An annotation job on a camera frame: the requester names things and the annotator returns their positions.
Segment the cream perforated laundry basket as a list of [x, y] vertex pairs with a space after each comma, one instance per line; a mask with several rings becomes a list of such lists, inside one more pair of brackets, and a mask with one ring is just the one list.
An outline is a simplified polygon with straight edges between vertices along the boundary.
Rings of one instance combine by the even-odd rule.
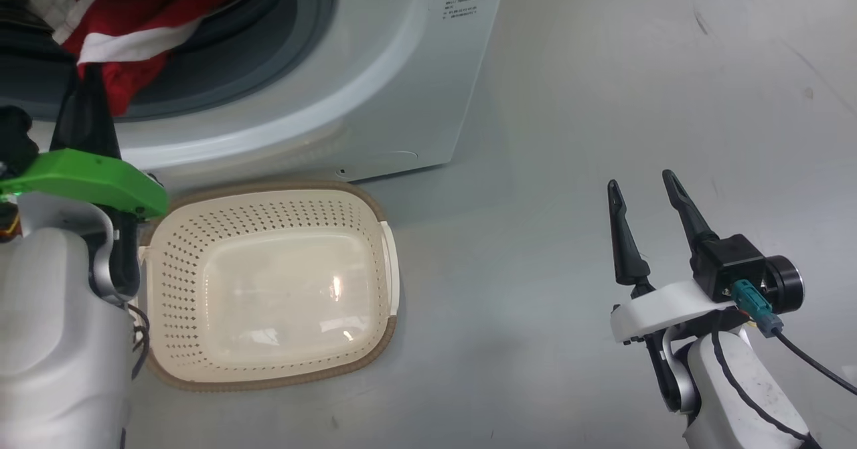
[[139, 256], [147, 367], [185, 391], [346, 375], [394, 337], [401, 278], [382, 206], [348, 183], [257, 183], [175, 200]]

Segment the red and white garment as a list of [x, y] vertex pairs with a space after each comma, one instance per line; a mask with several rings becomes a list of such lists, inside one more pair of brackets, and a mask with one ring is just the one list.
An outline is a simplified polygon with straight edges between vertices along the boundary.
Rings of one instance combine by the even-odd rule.
[[53, 40], [76, 69], [99, 65], [110, 113], [122, 116], [169, 53], [229, 0], [72, 0], [51, 22]]

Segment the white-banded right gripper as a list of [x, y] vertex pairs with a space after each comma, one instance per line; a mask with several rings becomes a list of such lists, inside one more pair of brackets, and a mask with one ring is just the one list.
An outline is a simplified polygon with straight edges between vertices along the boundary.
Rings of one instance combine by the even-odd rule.
[[[717, 240], [718, 236], [710, 229], [676, 173], [662, 171], [662, 181], [670, 204], [682, 221], [690, 251], [697, 254], [699, 244]], [[623, 286], [648, 284], [651, 268], [641, 257], [625, 219], [627, 206], [616, 180], [608, 183], [608, 206], [615, 281]], [[613, 340], [624, 343], [734, 305], [731, 299], [713, 302], [692, 280], [674, 282], [613, 309], [610, 314]]]

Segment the white front-load washing machine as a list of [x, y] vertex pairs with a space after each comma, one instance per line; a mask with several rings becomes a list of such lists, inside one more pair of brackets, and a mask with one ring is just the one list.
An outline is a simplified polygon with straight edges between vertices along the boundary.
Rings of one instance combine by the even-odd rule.
[[[72, 0], [0, 0], [0, 106], [51, 144]], [[229, 0], [115, 118], [122, 158], [168, 189], [354, 181], [449, 162], [501, 0]]]

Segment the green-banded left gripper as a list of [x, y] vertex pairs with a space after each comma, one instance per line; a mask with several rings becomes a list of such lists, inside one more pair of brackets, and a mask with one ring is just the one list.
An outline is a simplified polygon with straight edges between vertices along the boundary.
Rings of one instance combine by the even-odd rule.
[[0, 199], [40, 192], [151, 219], [169, 207], [167, 191], [123, 161], [101, 65], [74, 70], [56, 118], [51, 151], [20, 175], [0, 179]]

